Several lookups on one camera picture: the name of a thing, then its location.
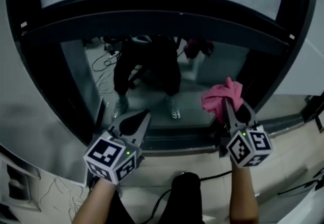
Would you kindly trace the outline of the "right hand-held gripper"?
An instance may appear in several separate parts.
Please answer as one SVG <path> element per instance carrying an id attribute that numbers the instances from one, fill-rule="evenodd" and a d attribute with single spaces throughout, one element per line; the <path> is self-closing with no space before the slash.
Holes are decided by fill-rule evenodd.
<path id="1" fill-rule="evenodd" d="M 273 152 L 263 125 L 246 102 L 235 111 L 231 100 L 225 98 L 225 107 L 229 135 L 225 138 L 225 155 L 231 156 L 238 168 L 260 165 Z"/>

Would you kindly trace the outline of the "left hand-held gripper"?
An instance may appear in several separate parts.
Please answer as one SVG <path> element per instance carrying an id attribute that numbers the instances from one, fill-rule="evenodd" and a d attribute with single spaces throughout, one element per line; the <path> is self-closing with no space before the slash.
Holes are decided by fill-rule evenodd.
<path id="1" fill-rule="evenodd" d="M 150 121 L 148 109 L 117 117 L 88 146 L 84 155 L 88 170 L 115 185 L 122 182 L 144 160 L 141 145 Z"/>

